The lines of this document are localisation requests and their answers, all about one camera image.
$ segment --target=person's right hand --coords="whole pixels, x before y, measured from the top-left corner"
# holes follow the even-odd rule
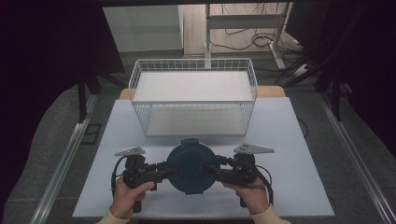
[[[253,183],[245,186],[227,183],[222,184],[225,188],[235,190],[236,195],[244,199],[247,210],[251,215],[263,213],[270,207],[267,200],[265,185],[258,177]]]

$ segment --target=beige sleeve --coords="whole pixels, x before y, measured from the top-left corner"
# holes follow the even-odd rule
[[[255,224],[290,224],[289,221],[281,219],[271,205],[265,212],[252,215]]]
[[[113,217],[110,210],[107,210],[105,216],[96,224],[126,224],[129,220]]]

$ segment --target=dark fabric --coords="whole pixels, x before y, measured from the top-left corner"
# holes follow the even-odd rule
[[[0,1],[2,214],[44,113],[79,74],[95,70],[123,72],[99,5]]]
[[[350,104],[396,156],[396,3],[373,0],[339,60]]]

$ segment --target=white wire basket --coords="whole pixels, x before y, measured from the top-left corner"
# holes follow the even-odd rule
[[[257,80],[250,59],[138,60],[129,95],[146,136],[243,136]]]

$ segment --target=dark teal round object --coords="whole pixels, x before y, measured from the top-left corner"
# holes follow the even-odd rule
[[[196,138],[184,139],[166,160],[167,167],[178,169],[178,175],[171,176],[169,181],[176,189],[186,194],[203,193],[216,181],[216,178],[205,170],[206,164],[220,168],[218,158],[209,147],[199,143]]]

